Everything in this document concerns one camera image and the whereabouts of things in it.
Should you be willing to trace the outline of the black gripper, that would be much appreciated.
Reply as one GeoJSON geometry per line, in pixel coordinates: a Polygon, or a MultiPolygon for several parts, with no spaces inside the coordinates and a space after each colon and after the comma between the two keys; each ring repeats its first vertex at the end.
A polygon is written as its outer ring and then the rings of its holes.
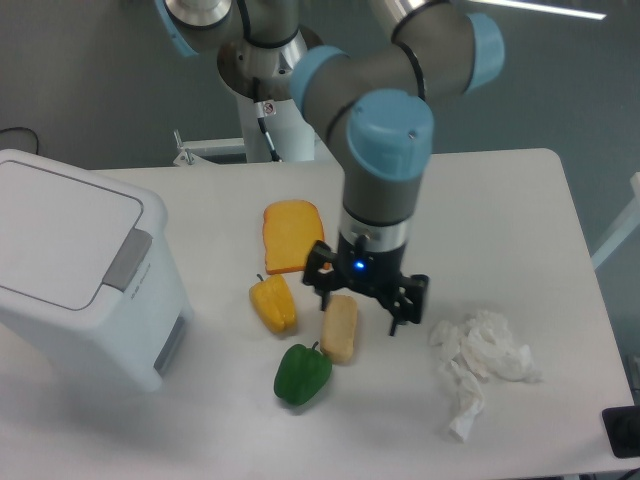
{"type": "Polygon", "coordinates": [[[402,245],[386,252],[358,253],[340,235],[336,256],[328,244],[317,240],[307,256],[302,283],[320,297],[321,309],[327,308],[334,289],[348,288],[378,298],[392,316],[389,335],[394,336],[400,325],[422,322],[430,282],[425,274],[402,275],[405,249],[402,245]]]}

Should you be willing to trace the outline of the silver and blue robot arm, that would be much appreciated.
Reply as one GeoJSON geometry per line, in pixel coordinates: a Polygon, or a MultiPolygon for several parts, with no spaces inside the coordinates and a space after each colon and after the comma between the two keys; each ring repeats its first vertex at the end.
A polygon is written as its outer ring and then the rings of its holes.
{"type": "Polygon", "coordinates": [[[394,325],[419,323],[426,275],[405,276],[423,172],[432,153],[430,103],[501,72],[498,25],[448,1],[375,1],[390,43],[354,59],[300,22],[295,1],[159,1],[179,52],[217,52],[228,87],[253,103],[290,100],[344,172],[338,245],[317,241],[303,281],[328,301],[349,289],[376,299],[394,325]]]}

